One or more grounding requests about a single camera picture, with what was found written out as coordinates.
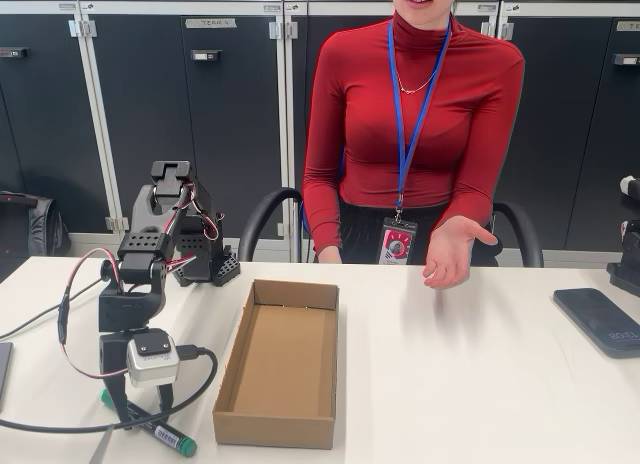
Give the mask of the person's left hand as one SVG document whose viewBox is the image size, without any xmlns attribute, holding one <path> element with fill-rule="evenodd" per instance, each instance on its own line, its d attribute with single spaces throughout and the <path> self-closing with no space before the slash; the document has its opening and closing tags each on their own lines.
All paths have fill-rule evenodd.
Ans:
<svg viewBox="0 0 640 464">
<path fill-rule="evenodd" d="M 464 216 L 453 216 L 439 225 L 430 236 L 424 284 L 432 289 L 446 289 L 463 282 L 469 275 L 475 240 L 490 246 L 497 243 L 491 232 Z"/>
</svg>

